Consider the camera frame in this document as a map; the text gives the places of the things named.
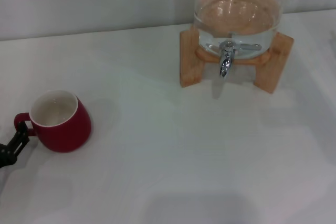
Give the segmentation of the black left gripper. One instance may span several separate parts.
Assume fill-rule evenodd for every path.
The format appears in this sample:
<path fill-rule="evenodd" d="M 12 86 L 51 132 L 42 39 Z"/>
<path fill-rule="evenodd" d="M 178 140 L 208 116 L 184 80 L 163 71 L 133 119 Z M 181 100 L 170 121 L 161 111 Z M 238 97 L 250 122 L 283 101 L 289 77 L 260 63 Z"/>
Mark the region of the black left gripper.
<path fill-rule="evenodd" d="M 28 132 L 26 131 L 26 123 L 19 122 L 14 137 L 7 145 L 1 144 L 0 146 L 0 168 L 5 166 L 14 165 L 17 157 L 23 148 L 28 143 Z"/>

